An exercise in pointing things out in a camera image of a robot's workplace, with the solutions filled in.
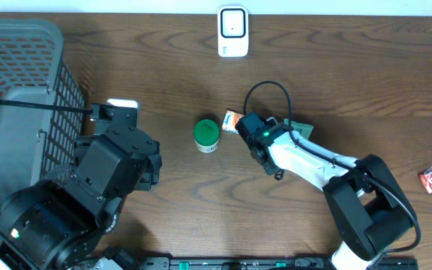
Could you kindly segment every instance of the white wall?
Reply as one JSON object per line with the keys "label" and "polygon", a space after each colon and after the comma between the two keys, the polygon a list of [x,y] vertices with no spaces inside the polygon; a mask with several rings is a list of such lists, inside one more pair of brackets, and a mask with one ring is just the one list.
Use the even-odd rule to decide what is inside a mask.
{"label": "white wall", "polygon": [[0,0],[0,11],[216,14],[230,4],[251,14],[432,16],[432,0]]}

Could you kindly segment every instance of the plastic basket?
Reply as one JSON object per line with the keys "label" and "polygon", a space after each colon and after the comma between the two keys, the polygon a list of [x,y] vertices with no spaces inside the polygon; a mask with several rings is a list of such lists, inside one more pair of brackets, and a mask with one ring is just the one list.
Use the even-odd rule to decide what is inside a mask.
{"label": "plastic basket", "polygon": [[[84,107],[62,49],[62,33],[50,22],[0,19],[0,99]],[[80,113],[0,106],[0,207],[71,162],[82,123]]]}

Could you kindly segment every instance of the small jar with green lid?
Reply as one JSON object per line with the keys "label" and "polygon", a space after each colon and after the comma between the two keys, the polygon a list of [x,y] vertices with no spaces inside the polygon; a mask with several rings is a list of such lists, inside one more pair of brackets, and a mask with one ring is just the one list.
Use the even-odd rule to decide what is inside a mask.
{"label": "small jar with green lid", "polygon": [[214,121],[205,119],[194,126],[194,142],[203,153],[211,153],[219,145],[219,127]]}

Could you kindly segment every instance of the wood grain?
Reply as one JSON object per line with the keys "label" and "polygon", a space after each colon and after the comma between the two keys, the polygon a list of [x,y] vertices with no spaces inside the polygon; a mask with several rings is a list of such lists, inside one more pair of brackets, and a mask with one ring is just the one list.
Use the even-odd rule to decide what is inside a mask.
{"label": "wood grain", "polygon": [[[245,58],[217,54],[216,16],[0,13],[41,18],[64,33],[64,57],[89,102],[140,102],[141,128],[161,143],[160,185],[134,192],[101,242],[174,257],[330,254],[341,238],[324,196],[298,176],[275,181],[241,139],[222,133],[202,154],[192,128],[205,114],[242,110],[248,89],[277,80],[311,140],[391,168],[412,203],[422,243],[404,255],[432,269],[432,18],[252,16]],[[250,110],[282,119],[284,96],[262,86]],[[409,244],[407,233],[395,246]]]}

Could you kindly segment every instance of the perforated basket wall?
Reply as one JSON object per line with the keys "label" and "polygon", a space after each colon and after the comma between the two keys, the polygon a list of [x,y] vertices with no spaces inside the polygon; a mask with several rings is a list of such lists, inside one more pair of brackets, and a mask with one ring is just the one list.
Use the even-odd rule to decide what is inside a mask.
{"label": "perforated basket wall", "polygon": [[[0,20],[0,99],[18,88],[44,87],[55,92],[50,104],[84,107],[83,95],[62,58],[62,43],[62,33],[46,21]],[[82,122],[80,113],[52,113],[42,174],[73,158],[71,142]]]}

